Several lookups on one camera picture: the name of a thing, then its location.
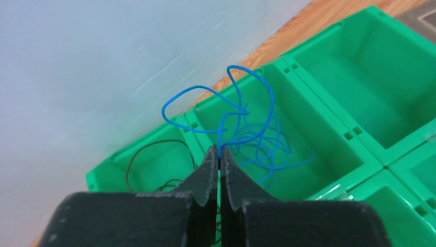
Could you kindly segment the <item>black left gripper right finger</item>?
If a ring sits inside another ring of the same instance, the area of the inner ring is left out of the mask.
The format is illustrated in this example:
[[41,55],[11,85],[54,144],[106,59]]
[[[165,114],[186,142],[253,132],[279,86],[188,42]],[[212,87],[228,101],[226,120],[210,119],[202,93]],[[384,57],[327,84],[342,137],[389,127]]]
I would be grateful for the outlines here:
[[222,246],[391,246],[367,203],[284,201],[254,182],[221,149]]

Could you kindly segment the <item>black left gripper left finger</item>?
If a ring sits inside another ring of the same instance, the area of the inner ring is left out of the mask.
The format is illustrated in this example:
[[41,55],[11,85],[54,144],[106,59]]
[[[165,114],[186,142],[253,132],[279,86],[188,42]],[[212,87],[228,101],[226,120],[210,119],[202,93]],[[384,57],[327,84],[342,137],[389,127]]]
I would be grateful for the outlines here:
[[58,205],[40,246],[211,246],[217,147],[168,192],[75,192]]

